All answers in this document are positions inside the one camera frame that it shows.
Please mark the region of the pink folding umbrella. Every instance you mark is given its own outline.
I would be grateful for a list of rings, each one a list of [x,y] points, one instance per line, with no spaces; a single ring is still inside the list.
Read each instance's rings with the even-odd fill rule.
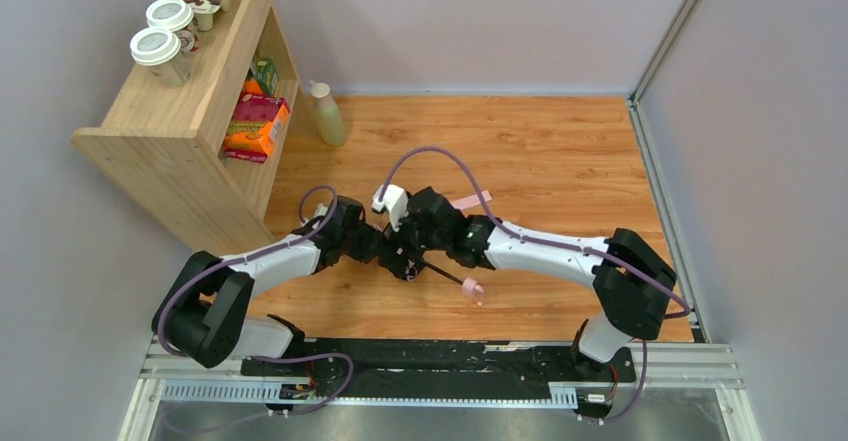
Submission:
[[[468,209],[490,201],[490,193],[484,190],[480,196],[450,200],[431,187],[414,194],[406,192],[409,195],[408,216],[398,231],[410,236],[415,246],[423,249],[428,265],[424,272],[430,270],[456,283],[464,296],[481,305],[485,290],[478,281],[446,271],[427,260],[426,254],[439,251],[466,268],[491,269],[493,265],[485,259],[484,250],[488,247],[487,239],[494,225],[483,215],[466,213]]]

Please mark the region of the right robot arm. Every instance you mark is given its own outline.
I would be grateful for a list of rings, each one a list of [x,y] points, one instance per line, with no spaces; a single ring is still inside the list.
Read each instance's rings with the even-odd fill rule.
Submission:
[[[632,230],[618,228],[607,238],[536,231],[466,214],[430,187],[411,194],[381,186],[371,208],[388,218],[391,253],[410,262],[440,251],[465,268],[527,271],[593,290],[601,311],[575,337],[580,363],[599,368],[630,341],[653,341],[661,332],[677,275]]]

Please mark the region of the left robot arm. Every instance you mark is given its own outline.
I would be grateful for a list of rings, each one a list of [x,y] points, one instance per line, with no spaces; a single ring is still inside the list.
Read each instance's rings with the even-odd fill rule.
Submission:
[[[383,233],[365,219],[361,203],[344,196],[282,240],[241,254],[193,253],[155,312],[151,329],[170,354],[205,368],[233,356],[279,357],[293,327],[250,317],[250,301],[293,279],[311,276],[348,256],[376,256]]]

